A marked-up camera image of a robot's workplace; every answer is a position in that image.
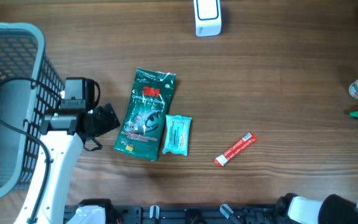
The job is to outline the light green wipes pack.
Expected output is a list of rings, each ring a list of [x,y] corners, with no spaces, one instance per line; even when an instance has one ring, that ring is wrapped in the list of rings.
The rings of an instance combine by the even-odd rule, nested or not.
[[[165,138],[163,154],[188,155],[188,141],[192,118],[181,115],[166,115],[167,133]]]

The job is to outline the green 3M glove packet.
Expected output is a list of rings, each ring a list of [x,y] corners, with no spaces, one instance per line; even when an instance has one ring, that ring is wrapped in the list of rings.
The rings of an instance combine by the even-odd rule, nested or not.
[[[138,68],[131,96],[114,149],[125,154],[156,161],[165,116],[175,91],[174,73]]]

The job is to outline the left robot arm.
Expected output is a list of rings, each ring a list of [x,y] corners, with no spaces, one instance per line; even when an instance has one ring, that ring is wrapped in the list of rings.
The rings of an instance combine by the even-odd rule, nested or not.
[[[86,141],[119,127],[110,104],[99,105],[99,84],[89,78],[67,78],[56,108],[46,111],[35,173],[16,223],[63,223],[70,181]]]

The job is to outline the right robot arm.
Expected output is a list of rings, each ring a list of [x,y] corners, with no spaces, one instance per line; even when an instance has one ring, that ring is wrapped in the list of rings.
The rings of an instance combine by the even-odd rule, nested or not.
[[[349,94],[358,100],[358,79],[349,86]],[[358,120],[358,110],[349,116]],[[358,202],[352,203],[336,194],[323,201],[310,200],[287,194],[280,198],[275,209],[276,216],[295,223],[358,223]]]

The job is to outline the red snack packet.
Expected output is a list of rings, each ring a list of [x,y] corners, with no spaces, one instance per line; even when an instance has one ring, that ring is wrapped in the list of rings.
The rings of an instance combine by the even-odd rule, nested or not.
[[[232,147],[230,147],[227,151],[225,151],[220,156],[214,159],[214,163],[219,167],[224,167],[227,162],[229,162],[232,158],[236,157],[239,153],[241,153],[245,148],[251,146],[258,140],[258,137],[252,133],[248,132],[245,136],[243,136],[238,142],[236,142]]]

